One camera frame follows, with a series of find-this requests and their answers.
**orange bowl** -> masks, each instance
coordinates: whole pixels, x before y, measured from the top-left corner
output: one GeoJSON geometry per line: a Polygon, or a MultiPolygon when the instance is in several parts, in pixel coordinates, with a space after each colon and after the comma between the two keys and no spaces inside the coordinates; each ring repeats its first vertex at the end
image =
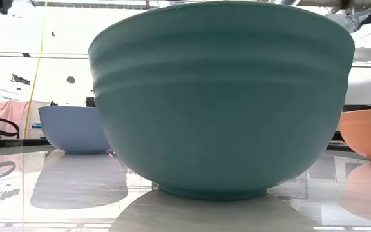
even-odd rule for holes
{"type": "Polygon", "coordinates": [[[339,129],[350,148],[371,160],[371,110],[342,113],[339,129]]]}

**reflective surface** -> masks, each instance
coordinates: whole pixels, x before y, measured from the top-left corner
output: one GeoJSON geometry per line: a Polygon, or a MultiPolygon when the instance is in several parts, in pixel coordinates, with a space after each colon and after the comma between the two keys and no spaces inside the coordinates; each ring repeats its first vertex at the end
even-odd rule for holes
{"type": "Polygon", "coordinates": [[[189,200],[153,186],[116,155],[0,148],[0,231],[371,231],[371,163],[355,153],[326,151],[254,200],[189,200]]]}

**ceiling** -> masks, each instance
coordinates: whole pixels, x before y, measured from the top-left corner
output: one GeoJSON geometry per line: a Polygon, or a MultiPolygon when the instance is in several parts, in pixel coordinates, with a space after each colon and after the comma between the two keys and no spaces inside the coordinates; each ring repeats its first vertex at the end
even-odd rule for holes
{"type": "MultiPolygon", "coordinates": [[[[136,9],[147,10],[159,8],[168,5],[177,5],[192,3],[199,0],[174,0],[174,1],[157,1],[157,0],[48,0],[50,7],[69,7],[69,8],[109,8],[109,9],[136,9]]],[[[371,8],[371,0],[257,0],[259,2],[282,3],[286,5],[296,4],[297,6],[316,6],[332,8],[332,13],[342,8],[342,5],[348,5],[354,12],[359,12],[371,8]]],[[[37,1],[39,6],[44,6],[45,1],[37,1]]]]}

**pink cloth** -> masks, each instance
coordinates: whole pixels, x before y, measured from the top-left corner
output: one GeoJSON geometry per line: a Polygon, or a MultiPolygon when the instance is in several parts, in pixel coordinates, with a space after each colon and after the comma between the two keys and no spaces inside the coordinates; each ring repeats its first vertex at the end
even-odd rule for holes
{"type": "MultiPolygon", "coordinates": [[[[24,113],[26,102],[19,102],[14,100],[9,100],[6,102],[0,101],[0,118],[8,119],[13,123],[21,127],[21,119],[24,113]]],[[[0,121],[0,130],[6,132],[15,132],[15,128],[11,125],[0,121]]]]}

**blue bowl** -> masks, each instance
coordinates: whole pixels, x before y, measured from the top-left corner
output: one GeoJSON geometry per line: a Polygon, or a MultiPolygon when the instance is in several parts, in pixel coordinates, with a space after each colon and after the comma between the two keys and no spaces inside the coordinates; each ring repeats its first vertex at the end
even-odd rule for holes
{"type": "Polygon", "coordinates": [[[41,126],[50,144],[71,154],[99,154],[111,148],[94,107],[44,106],[41,126]]]}
{"type": "Polygon", "coordinates": [[[335,22],[219,1],[160,8],[89,49],[111,146],[174,195],[238,200],[297,177],[327,147],[354,54],[335,22]]]}

